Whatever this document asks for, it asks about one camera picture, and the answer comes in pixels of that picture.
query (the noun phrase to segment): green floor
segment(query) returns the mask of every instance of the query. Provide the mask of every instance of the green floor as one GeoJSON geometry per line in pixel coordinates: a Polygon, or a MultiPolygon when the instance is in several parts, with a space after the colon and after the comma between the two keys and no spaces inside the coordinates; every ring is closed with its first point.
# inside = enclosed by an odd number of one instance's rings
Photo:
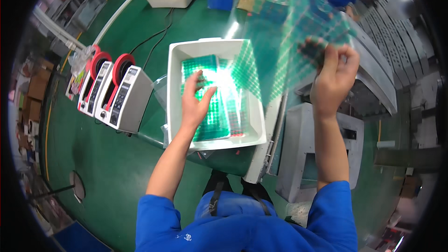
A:
{"type": "MultiPolygon", "coordinates": [[[[91,44],[124,1],[109,0],[79,40],[85,45],[91,44]]],[[[152,9],[146,0],[133,0],[99,46],[115,60],[140,41],[163,29],[167,12],[167,8],[152,9]]],[[[155,80],[166,73],[169,44],[224,36],[228,30],[229,14],[207,9],[207,0],[195,0],[187,9],[176,9],[171,29],[154,51],[145,70],[148,76],[155,80]]],[[[236,14],[238,18],[244,15],[240,10],[236,14]]],[[[137,64],[145,61],[154,43],[149,42],[135,51],[137,64]]],[[[48,126],[46,151],[49,183],[52,188],[64,187],[69,182],[69,172],[76,170],[85,184],[86,198],[83,204],[79,204],[70,191],[60,193],[59,199],[69,214],[114,250],[133,251],[137,202],[144,194],[147,181],[163,150],[135,136],[128,138],[102,124],[95,124],[92,118],[76,110],[76,103],[66,98],[64,92],[63,84],[59,84],[48,126]]],[[[159,113],[154,112],[154,118],[148,117],[146,123],[157,131],[160,129],[159,113]]],[[[383,131],[384,137],[388,135],[395,136],[392,129],[390,132],[383,131]]],[[[369,234],[378,233],[395,208],[394,202],[402,184],[400,177],[404,173],[403,169],[373,165],[378,138],[377,122],[366,124],[364,136],[361,171],[357,187],[352,191],[360,247],[369,234]]],[[[194,210],[210,172],[208,167],[187,161],[174,199],[175,207],[182,215],[182,227],[193,221],[194,210]]],[[[234,191],[242,190],[239,177],[230,175],[229,179],[234,191]]],[[[279,216],[284,218],[288,213],[287,202],[274,191],[276,177],[266,175],[262,184],[271,195],[279,216]]]]}

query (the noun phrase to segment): black cable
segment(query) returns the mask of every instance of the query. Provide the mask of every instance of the black cable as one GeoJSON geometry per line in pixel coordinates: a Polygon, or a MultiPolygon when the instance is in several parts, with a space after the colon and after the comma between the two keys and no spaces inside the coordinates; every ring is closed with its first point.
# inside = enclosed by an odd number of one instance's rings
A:
{"type": "Polygon", "coordinates": [[[168,28],[171,27],[171,25],[172,25],[172,14],[174,13],[173,11],[174,11],[174,8],[171,8],[171,10],[170,10],[170,13],[171,13],[171,15],[170,15],[170,24],[165,28],[165,33],[163,34],[162,38],[160,38],[160,40],[157,43],[155,43],[155,45],[153,46],[153,48],[149,52],[149,55],[146,58],[145,64],[142,66],[142,70],[145,70],[145,67],[148,64],[149,58],[151,57],[151,54],[154,51],[154,48],[156,48],[157,45],[162,41],[162,39],[166,36],[166,34],[168,32],[168,28]]]}
{"type": "MultiPolygon", "coordinates": [[[[170,11],[168,12],[168,14],[165,15],[165,18],[169,15],[172,14],[172,11],[174,10],[174,8],[171,8],[170,11]]],[[[144,43],[148,42],[151,38],[153,38],[154,36],[157,36],[159,34],[161,34],[162,32],[164,32],[165,30],[167,30],[167,28],[162,29],[161,31],[154,33],[153,35],[149,36],[147,39],[145,39],[144,41],[142,41],[140,44],[138,44],[136,47],[134,47],[131,52],[129,52],[130,54],[132,54],[138,47],[140,47],[141,45],[143,45],[144,43]]]]}

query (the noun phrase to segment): white pipe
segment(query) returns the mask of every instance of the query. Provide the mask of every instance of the white pipe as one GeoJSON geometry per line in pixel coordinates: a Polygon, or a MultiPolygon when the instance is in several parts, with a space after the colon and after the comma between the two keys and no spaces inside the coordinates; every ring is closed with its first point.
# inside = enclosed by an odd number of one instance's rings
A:
{"type": "Polygon", "coordinates": [[[101,39],[103,39],[104,34],[109,30],[109,27],[113,24],[113,22],[115,21],[115,19],[120,15],[120,13],[128,6],[128,4],[131,2],[132,0],[126,0],[125,2],[123,2],[123,4],[121,4],[120,8],[118,8],[115,13],[112,15],[112,17],[109,19],[109,21],[104,25],[103,29],[100,31],[100,33],[98,34],[98,36],[96,37],[95,41],[93,42],[93,44],[98,45],[98,43],[101,41],[101,39]]]}
{"type": "Polygon", "coordinates": [[[49,31],[56,35],[56,37],[64,42],[70,49],[73,49],[73,47],[76,47],[79,50],[86,48],[84,44],[76,40],[75,37],[71,36],[67,31],[52,21],[39,7],[34,7],[33,14],[46,28],[48,28],[49,31]]]}

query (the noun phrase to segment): right hand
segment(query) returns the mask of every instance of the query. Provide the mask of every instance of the right hand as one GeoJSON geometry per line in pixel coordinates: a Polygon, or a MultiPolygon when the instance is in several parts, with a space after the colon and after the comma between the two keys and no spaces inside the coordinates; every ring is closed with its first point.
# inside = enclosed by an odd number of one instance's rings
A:
{"type": "Polygon", "coordinates": [[[216,87],[210,87],[199,101],[194,94],[202,87],[198,87],[199,76],[202,70],[193,73],[185,82],[184,95],[182,96],[182,127],[195,130],[204,120],[210,105],[211,97],[216,92],[216,87]]]}
{"type": "Polygon", "coordinates": [[[325,49],[323,65],[317,68],[317,75],[311,87],[311,103],[315,118],[325,120],[336,116],[339,105],[347,97],[355,82],[359,66],[359,54],[348,45],[325,49]]]}

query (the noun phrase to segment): trouser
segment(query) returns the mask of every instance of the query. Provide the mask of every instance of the trouser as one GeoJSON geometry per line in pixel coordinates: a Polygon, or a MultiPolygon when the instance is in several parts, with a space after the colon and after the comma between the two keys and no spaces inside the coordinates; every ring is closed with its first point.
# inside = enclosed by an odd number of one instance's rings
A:
{"type": "MultiPolygon", "coordinates": [[[[260,202],[261,207],[266,215],[271,215],[269,210],[264,204],[263,200],[267,200],[272,203],[272,200],[267,193],[266,189],[260,183],[252,184],[246,182],[241,178],[241,185],[243,186],[243,195],[250,196],[260,202]]],[[[212,170],[210,179],[205,186],[204,193],[205,195],[208,192],[215,191],[213,196],[210,199],[209,210],[212,216],[216,216],[216,211],[218,207],[218,199],[221,195],[221,191],[233,192],[232,187],[230,186],[230,182],[228,181],[227,174],[221,171],[212,170]]]]}

